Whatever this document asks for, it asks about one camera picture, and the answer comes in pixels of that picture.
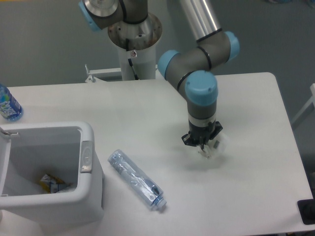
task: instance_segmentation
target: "white trash bin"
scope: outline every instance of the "white trash bin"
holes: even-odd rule
[[[0,209],[42,224],[91,222],[103,217],[104,173],[89,124],[1,127],[10,134],[0,133]],[[72,192],[48,194],[39,185],[45,174],[77,187]]]

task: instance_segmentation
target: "blue joint cap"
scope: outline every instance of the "blue joint cap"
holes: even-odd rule
[[[92,17],[89,15],[82,1],[79,2],[79,7],[84,15],[85,20],[89,23],[89,26],[92,29],[92,31],[100,31],[101,29],[97,26]]]
[[[185,92],[191,102],[206,107],[217,100],[218,83],[211,72],[198,70],[187,77]]]
[[[164,78],[167,66],[176,54],[179,54],[179,52],[177,52],[176,50],[169,50],[159,58],[157,68]]]
[[[232,60],[235,58],[237,55],[240,53],[240,42],[238,41],[237,37],[230,31],[224,32],[228,39],[230,40],[230,45],[231,45],[231,51],[230,51],[230,57],[228,59]]]

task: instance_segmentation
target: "blue bottle label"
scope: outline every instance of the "blue bottle label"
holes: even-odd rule
[[[0,114],[6,119],[14,119],[22,112],[21,105],[9,94],[5,95],[5,100],[0,103]]]

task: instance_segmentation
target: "gray floor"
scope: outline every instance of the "gray floor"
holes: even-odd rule
[[[234,61],[213,72],[271,72],[292,118],[315,83],[315,9],[303,0],[270,4],[262,0],[212,0],[224,30],[241,42]],[[106,31],[93,33],[78,0],[0,2],[0,81],[7,86],[82,83],[90,69],[119,67]],[[163,25],[157,58],[166,50],[195,46],[176,0],[149,0]],[[315,171],[315,112],[294,132],[309,170]]]

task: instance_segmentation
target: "clear plastic bottle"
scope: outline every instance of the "clear plastic bottle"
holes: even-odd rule
[[[17,121],[23,115],[21,105],[2,84],[0,84],[0,114],[9,121]]]
[[[162,211],[166,200],[162,189],[157,186],[126,154],[116,150],[108,162],[115,168],[121,177],[145,201],[152,210]]]

